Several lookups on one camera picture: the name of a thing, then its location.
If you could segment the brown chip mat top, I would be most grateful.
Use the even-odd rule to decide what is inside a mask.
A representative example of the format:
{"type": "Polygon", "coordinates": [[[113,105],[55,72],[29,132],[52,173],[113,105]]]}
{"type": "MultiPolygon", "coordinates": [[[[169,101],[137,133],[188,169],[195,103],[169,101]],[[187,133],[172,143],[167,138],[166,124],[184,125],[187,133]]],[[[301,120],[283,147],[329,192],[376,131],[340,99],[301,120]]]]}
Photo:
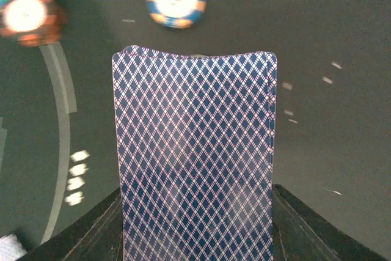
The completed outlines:
{"type": "Polygon", "coordinates": [[[67,14],[55,0],[11,0],[1,10],[1,36],[26,47],[60,40],[67,14]]]}

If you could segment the white purple chip stack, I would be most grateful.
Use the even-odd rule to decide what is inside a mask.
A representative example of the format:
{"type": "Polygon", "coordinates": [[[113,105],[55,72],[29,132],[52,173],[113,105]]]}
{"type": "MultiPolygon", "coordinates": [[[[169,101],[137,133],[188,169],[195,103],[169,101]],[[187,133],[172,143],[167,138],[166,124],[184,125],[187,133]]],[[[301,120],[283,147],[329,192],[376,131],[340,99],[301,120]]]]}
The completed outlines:
{"type": "Polygon", "coordinates": [[[201,19],[206,9],[206,0],[145,1],[153,21],[174,29],[191,27],[201,19]]]}

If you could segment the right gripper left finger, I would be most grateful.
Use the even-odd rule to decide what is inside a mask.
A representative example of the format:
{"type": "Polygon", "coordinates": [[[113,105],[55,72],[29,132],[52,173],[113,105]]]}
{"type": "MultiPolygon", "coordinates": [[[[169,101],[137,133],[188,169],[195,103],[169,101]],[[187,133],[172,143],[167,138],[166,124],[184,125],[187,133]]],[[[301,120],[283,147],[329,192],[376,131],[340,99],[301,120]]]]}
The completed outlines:
{"type": "Polygon", "coordinates": [[[61,233],[20,258],[33,261],[122,259],[122,206],[119,189],[61,233]]]}

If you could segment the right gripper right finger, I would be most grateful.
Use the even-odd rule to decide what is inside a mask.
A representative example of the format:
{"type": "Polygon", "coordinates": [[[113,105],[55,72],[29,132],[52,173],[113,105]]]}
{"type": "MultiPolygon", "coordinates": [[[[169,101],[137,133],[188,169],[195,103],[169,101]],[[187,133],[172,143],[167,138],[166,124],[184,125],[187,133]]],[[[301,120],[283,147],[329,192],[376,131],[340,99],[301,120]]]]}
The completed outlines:
{"type": "Polygon", "coordinates": [[[282,185],[272,187],[274,260],[385,260],[282,185]]]}

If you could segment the blue playing card deck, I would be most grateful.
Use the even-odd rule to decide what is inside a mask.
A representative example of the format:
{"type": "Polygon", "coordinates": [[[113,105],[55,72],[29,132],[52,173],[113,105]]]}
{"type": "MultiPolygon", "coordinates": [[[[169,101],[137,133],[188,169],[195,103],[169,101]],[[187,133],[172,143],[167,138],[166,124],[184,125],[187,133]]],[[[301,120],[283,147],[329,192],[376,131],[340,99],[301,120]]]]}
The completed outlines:
{"type": "Polygon", "coordinates": [[[277,57],[112,57],[125,260],[272,260],[277,57]]]}

